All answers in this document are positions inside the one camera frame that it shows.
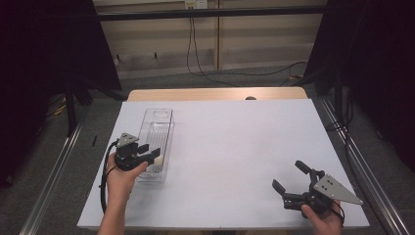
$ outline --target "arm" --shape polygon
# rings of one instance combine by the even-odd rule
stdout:
[[[125,208],[135,178],[147,168],[147,163],[141,163],[137,167],[122,171],[115,166],[115,154],[111,154],[108,159],[107,173],[111,170],[107,178],[108,184],[108,205],[104,218],[101,222],[98,234],[124,234]]]
[[[340,219],[330,212],[326,216],[319,216],[316,214],[311,207],[308,205],[302,205],[302,212],[312,222],[314,227],[314,235],[341,235],[342,234],[342,223]],[[338,205],[333,204],[332,209],[335,212],[340,213]]]

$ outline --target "person's right hand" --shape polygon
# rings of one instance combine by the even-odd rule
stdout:
[[[335,212],[340,213],[340,208],[335,203],[333,203],[332,209]],[[308,219],[314,226],[314,235],[342,234],[342,222],[340,218],[334,213],[330,212],[330,214],[323,217],[321,215],[316,214],[308,205],[302,205],[301,210],[308,217]]]

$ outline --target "white electrical outlet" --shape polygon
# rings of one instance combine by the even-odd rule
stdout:
[[[185,0],[184,9],[186,10],[196,9],[196,0]]]
[[[207,9],[208,0],[196,0],[196,9]]]

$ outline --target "forearm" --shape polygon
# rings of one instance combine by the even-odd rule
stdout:
[[[107,210],[101,222],[99,235],[124,234],[126,200],[112,201],[109,198]]]

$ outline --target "person's left hand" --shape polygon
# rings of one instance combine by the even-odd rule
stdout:
[[[147,162],[139,164],[137,167],[123,171],[115,166],[115,153],[112,153],[108,158],[107,173],[115,167],[108,174],[108,198],[110,201],[126,202],[128,201],[132,187],[134,186],[135,178],[142,172],[146,171]]]

